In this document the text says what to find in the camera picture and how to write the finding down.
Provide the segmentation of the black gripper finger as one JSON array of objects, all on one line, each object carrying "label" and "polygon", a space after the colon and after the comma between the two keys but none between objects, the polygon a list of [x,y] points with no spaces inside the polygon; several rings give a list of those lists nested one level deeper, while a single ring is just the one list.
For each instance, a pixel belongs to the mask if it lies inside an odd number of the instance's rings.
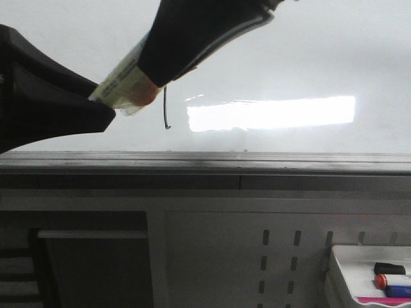
[{"label": "black gripper finger", "polygon": [[137,65],[158,87],[191,71],[226,43],[266,25],[279,1],[161,1]]},{"label": "black gripper finger", "polygon": [[1,25],[1,152],[54,137],[104,132],[115,111],[89,100],[96,84]]}]

